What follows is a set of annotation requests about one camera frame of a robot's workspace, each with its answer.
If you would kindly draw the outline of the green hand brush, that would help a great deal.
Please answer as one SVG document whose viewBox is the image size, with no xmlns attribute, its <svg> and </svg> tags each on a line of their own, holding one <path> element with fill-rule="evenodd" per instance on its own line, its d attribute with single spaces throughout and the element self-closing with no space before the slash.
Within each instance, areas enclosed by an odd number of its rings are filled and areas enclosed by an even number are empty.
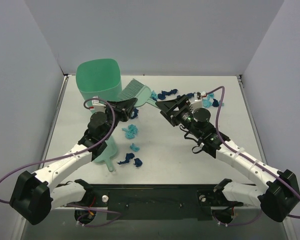
<svg viewBox="0 0 300 240">
<path fill-rule="evenodd" d="M 145 104 L 149 104 L 154 108 L 159 109 L 156 105 L 156 101 L 153 100 L 151 96 L 151 88 L 133 78 L 117 97 L 122 101 L 137 98 L 137 102 L 134 105 L 135 108 L 140 108 Z"/>
</svg>

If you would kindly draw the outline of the light blue paper scrap cluster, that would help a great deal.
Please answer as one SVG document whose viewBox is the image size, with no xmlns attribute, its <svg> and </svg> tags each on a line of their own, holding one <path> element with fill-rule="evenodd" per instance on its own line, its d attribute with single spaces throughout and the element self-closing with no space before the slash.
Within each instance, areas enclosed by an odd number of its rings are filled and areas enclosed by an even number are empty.
<svg viewBox="0 0 300 240">
<path fill-rule="evenodd" d="M 125 138 L 128 140 L 134 139 L 139 132 L 137 126 L 134 124 L 130 124 L 128 127 L 123 127 L 121 130 L 124 132 Z"/>
</svg>

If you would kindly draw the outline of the green plastic dustpan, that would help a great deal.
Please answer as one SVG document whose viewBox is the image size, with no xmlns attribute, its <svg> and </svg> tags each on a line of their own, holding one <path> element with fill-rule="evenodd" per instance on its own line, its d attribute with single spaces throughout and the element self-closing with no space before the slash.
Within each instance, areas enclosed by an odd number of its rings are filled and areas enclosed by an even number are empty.
<svg viewBox="0 0 300 240">
<path fill-rule="evenodd" d="M 112 173 L 115 171 L 112 159 L 117 155 L 118 147 L 113 136 L 106 140 L 105 143 L 107 144 L 105 150 L 92 162 L 96 163 L 97 165 L 105 164 L 108 171 Z"/>
</svg>

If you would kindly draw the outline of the small light blue paper scrap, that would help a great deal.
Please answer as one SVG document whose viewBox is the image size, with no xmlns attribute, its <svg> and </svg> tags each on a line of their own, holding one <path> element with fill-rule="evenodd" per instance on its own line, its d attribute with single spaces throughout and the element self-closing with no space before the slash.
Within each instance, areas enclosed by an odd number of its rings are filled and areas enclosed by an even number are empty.
<svg viewBox="0 0 300 240">
<path fill-rule="evenodd" d="M 134 152 L 138 152 L 138 151 L 140 150 L 140 148 L 139 148 L 137 145 L 135 145 L 134 143 L 132 143 L 132 144 L 129 146 L 129 148 L 130 148 L 132 151 L 134 151 Z"/>
</svg>

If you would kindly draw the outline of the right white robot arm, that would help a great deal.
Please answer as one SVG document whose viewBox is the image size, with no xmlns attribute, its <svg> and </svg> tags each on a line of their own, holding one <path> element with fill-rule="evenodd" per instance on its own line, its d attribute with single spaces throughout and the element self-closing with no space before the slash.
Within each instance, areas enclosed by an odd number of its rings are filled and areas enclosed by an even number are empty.
<svg viewBox="0 0 300 240">
<path fill-rule="evenodd" d="M 201 151 L 222 161 L 247 177 L 253 185 L 224 179 L 215 186 L 214 201 L 220 205 L 239 202 L 259 207 L 273 221 L 282 222 L 300 202 L 296 175 L 280 171 L 248 154 L 210 122 L 211 113 L 198 101 L 190 102 L 186 95 L 172 100 L 155 102 L 150 98 L 131 98 L 139 108 L 148 103 L 174 127 L 179 126 L 194 136 Z"/>
</svg>

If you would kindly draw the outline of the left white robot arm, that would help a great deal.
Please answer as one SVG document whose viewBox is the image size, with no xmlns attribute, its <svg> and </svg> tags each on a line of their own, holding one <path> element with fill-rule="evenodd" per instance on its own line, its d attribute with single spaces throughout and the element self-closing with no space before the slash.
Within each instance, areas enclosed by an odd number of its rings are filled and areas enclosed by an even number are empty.
<svg viewBox="0 0 300 240">
<path fill-rule="evenodd" d="M 30 173 L 21 173 L 15 183 L 9 205 L 32 225 L 43 221 L 51 210 L 78 202 L 89 205 L 93 193 L 82 180 L 58 187 L 74 171 L 90 163 L 106 149 L 119 122 L 127 122 L 132 115 L 137 98 L 107 101 L 104 111 L 90 117 L 83 137 L 67 154 L 57 157 L 51 164 Z"/>
</svg>

